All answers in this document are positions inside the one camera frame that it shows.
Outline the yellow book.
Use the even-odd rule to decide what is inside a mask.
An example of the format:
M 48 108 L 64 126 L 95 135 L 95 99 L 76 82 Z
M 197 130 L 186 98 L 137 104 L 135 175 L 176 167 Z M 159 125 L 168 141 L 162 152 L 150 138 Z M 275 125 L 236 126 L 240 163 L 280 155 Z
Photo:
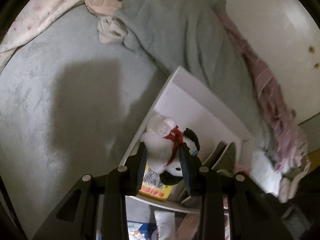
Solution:
M 153 172 L 146 165 L 142 186 L 139 191 L 140 194 L 160 201 L 166 201 L 172 189 L 173 186 L 164 185 L 160 180 L 159 174 Z

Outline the white small cloth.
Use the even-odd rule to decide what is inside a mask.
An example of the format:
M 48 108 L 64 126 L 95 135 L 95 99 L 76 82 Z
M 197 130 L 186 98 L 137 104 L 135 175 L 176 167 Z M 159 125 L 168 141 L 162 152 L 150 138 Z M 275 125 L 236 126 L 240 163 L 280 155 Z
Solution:
M 98 22 L 97 30 L 102 44 L 121 43 L 127 35 L 125 24 L 111 16 L 102 17 Z

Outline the pink floral pillow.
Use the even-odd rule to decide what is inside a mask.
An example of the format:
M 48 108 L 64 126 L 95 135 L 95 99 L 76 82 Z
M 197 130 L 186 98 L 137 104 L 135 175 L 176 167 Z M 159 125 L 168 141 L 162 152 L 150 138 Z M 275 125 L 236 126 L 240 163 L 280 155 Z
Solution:
M 1 70 L 16 51 L 84 0 L 30 0 L 17 15 L 1 42 Z

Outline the purple striped cloth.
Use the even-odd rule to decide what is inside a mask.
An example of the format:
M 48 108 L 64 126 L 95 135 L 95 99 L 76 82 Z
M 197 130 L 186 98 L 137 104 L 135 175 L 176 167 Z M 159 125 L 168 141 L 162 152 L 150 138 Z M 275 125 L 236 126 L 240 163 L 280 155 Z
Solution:
M 273 152 L 274 169 L 281 173 L 300 167 L 307 146 L 306 135 L 295 122 L 294 111 L 284 100 L 281 87 L 272 70 L 241 35 L 227 14 L 218 14 L 233 47 L 242 55 L 253 77 L 258 102 L 265 121 L 273 131 L 276 149 Z

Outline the blue mask packet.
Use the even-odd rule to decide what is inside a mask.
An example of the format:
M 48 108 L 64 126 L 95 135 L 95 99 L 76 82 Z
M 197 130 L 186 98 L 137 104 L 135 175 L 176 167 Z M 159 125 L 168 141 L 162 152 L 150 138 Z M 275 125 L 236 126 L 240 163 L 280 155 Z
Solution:
M 127 222 L 129 240 L 149 240 L 157 229 L 155 223 Z

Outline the white cardboard box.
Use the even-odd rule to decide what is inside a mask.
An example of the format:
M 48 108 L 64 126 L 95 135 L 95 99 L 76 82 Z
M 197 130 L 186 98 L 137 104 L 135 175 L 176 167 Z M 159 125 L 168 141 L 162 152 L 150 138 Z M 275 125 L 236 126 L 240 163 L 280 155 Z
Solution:
M 153 114 L 173 118 L 179 128 L 198 136 L 200 159 L 205 160 L 220 141 L 236 145 L 236 166 L 250 168 L 255 137 L 241 120 L 202 82 L 178 67 L 169 76 L 133 137 L 120 164 L 137 152 L 140 137 Z

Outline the white folded bedding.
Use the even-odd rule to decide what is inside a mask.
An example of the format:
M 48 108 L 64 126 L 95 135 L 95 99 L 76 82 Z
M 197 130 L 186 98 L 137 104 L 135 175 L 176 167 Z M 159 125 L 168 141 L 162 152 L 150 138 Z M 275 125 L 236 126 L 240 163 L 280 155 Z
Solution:
M 251 178 L 266 193 L 271 193 L 281 203 L 294 198 L 299 182 L 309 173 L 311 161 L 308 155 L 302 157 L 300 167 L 289 170 L 286 174 L 276 172 L 263 151 L 253 153 Z

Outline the grey-green blanket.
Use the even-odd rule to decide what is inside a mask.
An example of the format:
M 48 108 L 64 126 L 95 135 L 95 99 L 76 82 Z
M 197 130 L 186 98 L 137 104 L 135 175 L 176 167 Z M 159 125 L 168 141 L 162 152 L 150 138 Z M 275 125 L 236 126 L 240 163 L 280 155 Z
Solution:
M 234 112 L 259 150 L 269 151 L 273 137 L 252 76 L 218 19 L 225 12 L 226 0 L 123 0 L 114 19 L 126 28 L 126 48 L 168 73 L 184 67 Z

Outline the green plaid pouch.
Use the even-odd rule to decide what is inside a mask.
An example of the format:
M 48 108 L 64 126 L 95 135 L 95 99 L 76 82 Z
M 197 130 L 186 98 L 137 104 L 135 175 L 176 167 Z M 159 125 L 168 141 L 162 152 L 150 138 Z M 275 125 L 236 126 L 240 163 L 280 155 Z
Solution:
M 212 170 L 218 174 L 232 177 L 236 161 L 236 146 L 232 142 L 226 146 Z

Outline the white snowman plush toy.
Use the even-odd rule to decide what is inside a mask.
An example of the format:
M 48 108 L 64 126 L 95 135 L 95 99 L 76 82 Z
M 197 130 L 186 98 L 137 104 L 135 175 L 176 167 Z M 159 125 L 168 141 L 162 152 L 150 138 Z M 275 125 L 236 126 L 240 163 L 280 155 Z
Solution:
M 146 146 L 148 171 L 159 177 L 162 184 L 173 186 L 183 179 L 180 146 L 185 143 L 189 153 L 198 155 L 200 143 L 194 131 L 181 131 L 173 118 L 154 113 L 141 136 Z

